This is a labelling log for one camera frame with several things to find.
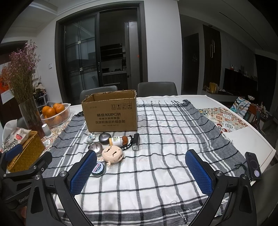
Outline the grey plaid tablecloth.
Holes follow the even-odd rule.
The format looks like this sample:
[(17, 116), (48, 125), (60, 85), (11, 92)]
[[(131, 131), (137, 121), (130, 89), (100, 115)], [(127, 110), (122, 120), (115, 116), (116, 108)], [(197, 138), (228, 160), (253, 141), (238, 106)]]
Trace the grey plaid tablecloth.
[(94, 225), (188, 225), (207, 200), (185, 162), (193, 149), (214, 170), (238, 177), (244, 156), (188, 100), (137, 102), (138, 150), (90, 176), (76, 201)]

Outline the black smartphone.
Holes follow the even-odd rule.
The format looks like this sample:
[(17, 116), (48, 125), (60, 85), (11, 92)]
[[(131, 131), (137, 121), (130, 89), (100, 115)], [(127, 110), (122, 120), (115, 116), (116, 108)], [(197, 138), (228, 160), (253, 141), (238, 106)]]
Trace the black smartphone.
[(257, 160), (256, 154), (252, 152), (246, 152), (244, 155), (247, 161), (247, 166), (248, 166), (251, 180), (252, 181), (261, 180), (262, 179), (261, 170), (260, 170), (260, 165)]

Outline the grey chair left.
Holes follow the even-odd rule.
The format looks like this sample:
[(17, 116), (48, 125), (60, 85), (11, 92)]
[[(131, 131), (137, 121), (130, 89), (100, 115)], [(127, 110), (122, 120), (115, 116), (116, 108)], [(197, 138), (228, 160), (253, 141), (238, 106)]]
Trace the grey chair left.
[(102, 92), (111, 92), (111, 91), (117, 91), (118, 88), (115, 85), (112, 86), (105, 86), (105, 87), (98, 87), (98, 88), (92, 88), (89, 90), (83, 90), (80, 93), (80, 103), (82, 103), (82, 101), (84, 99), (86, 99), (88, 96), (95, 94), (95, 93), (102, 93)]

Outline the brown wooden bean piece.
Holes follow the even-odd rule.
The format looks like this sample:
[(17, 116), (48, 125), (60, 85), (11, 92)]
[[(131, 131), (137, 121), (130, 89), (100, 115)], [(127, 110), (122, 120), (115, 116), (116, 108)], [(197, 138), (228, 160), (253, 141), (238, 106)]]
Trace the brown wooden bean piece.
[(122, 136), (122, 146), (125, 146), (128, 144), (128, 137), (127, 136)]

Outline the beige pig face toy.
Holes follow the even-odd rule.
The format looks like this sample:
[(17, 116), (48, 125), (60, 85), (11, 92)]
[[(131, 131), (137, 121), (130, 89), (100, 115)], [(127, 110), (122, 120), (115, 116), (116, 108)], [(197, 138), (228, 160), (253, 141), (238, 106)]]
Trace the beige pig face toy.
[(123, 157), (123, 150), (118, 146), (108, 146), (102, 151), (102, 158), (108, 166), (120, 162)]

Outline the white pill bottle yellow cap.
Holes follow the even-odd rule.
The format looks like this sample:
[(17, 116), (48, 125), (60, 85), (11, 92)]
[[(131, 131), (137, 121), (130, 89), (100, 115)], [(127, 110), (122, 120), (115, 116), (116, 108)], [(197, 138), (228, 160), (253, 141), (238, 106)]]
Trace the white pill bottle yellow cap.
[(109, 138), (109, 145), (110, 146), (118, 146), (121, 147), (123, 144), (123, 139), (120, 136), (114, 136)]

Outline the black sliding glass door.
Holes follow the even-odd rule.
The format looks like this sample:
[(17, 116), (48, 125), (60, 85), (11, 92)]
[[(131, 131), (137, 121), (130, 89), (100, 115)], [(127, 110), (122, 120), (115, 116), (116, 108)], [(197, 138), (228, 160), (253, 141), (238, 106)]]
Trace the black sliding glass door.
[(148, 79), (143, 1), (90, 7), (56, 22), (55, 59), (63, 102), (84, 90), (136, 89)]

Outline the wicker tissue box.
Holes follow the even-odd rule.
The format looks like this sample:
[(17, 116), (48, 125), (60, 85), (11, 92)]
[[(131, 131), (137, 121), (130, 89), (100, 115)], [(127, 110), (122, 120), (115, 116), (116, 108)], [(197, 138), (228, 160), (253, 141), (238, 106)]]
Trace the wicker tissue box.
[(44, 149), (45, 146), (37, 131), (18, 127), (17, 120), (11, 120), (4, 126), (1, 152), (7, 154), (6, 161), (9, 172), (29, 169)]

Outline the patterned bag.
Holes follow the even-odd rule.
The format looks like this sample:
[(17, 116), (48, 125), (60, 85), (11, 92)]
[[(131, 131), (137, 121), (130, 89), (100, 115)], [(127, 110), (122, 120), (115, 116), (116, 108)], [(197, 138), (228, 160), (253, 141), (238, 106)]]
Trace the patterned bag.
[(233, 103), (232, 107), (230, 107), (230, 110), (239, 115), (240, 117), (244, 118), (249, 109), (250, 104), (251, 103), (249, 101), (239, 96)]

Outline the grey chair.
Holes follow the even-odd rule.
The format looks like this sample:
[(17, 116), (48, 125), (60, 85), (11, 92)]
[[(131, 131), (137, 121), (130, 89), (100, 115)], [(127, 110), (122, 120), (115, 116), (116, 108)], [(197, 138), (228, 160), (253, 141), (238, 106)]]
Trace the grey chair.
[(102, 92), (111, 92), (111, 91), (117, 91), (118, 88), (115, 85), (112, 86), (105, 86), (105, 87), (98, 87), (98, 88), (92, 88), (89, 90), (83, 90), (80, 93), (80, 103), (82, 103), (82, 101), (84, 99), (86, 99), (88, 96), (95, 94), (95, 93), (102, 93)]
[(141, 82), (138, 84), (137, 97), (177, 96), (174, 82)]

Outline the orange fruit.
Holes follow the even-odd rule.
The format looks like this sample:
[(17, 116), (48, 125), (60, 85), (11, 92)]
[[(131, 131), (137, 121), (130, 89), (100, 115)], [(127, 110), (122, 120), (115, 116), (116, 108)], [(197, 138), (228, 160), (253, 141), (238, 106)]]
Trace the orange fruit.
[(55, 103), (53, 104), (53, 108), (56, 114), (59, 114), (65, 110), (65, 106), (63, 104)]
[(42, 109), (42, 114), (45, 116), (49, 109), (50, 109), (49, 106), (44, 106), (43, 109)]
[(52, 107), (48, 108), (46, 113), (45, 113), (45, 116), (47, 118), (53, 117), (55, 115), (56, 115), (56, 110), (54, 108), (52, 108)]

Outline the black bike light with strap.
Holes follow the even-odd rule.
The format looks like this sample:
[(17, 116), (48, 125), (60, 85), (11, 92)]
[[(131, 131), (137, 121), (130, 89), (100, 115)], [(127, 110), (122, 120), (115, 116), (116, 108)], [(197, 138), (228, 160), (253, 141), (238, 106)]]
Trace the black bike light with strap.
[(128, 148), (132, 148), (133, 151), (138, 151), (140, 145), (140, 135), (139, 133), (135, 133), (133, 136), (128, 136), (128, 144), (125, 146), (121, 146), (122, 150), (126, 150)]

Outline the small white blue figurine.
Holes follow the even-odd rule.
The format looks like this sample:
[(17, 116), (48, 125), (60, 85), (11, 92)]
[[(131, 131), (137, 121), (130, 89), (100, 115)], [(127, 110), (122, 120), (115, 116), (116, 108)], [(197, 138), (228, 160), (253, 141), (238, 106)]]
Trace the small white blue figurine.
[(89, 134), (87, 136), (87, 142), (90, 144), (90, 143), (93, 143), (95, 140), (95, 135), (94, 134)]

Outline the glass vase with dried flowers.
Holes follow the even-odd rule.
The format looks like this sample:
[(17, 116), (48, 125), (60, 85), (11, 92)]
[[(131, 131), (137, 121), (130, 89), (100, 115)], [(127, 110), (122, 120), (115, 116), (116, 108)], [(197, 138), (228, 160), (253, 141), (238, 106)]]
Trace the glass vase with dried flowers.
[(34, 99), (34, 74), (40, 61), (36, 49), (35, 42), (30, 41), (23, 49), (12, 52), (2, 78), (17, 101), (27, 128), (43, 138), (42, 120)]

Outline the patterned table runner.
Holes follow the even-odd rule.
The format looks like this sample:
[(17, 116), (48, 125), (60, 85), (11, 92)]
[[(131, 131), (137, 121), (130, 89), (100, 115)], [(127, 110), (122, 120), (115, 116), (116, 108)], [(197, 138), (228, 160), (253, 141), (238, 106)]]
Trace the patterned table runner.
[(240, 118), (222, 107), (198, 109), (199, 112), (211, 120), (221, 133), (233, 132), (247, 127)]

